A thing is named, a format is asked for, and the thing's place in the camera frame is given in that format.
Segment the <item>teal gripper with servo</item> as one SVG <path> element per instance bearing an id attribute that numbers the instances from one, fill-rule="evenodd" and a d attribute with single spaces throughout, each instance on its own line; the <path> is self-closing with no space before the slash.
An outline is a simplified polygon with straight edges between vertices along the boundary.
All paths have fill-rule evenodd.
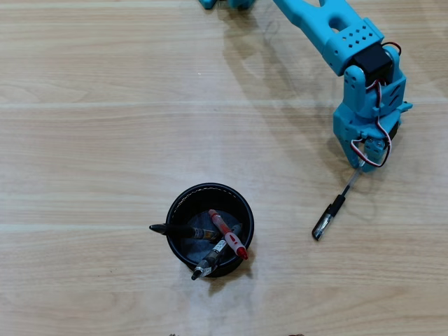
<path id="1" fill-rule="evenodd" d="M 351 147 L 352 140 L 366 139 L 363 143 L 363 152 L 369 161 L 377 165 L 381 165 L 388 157 L 389 143 L 377 126 L 378 116 L 380 125 L 388 133 L 392 133 L 393 138 L 396 130 L 401 126 L 398 109 L 390 111 L 382 104 L 381 108 L 373 108 L 364 118 L 354 113 L 345 104 L 341 104 L 333 113 L 333 132 L 352 167 L 359 165 L 359 157 Z"/>

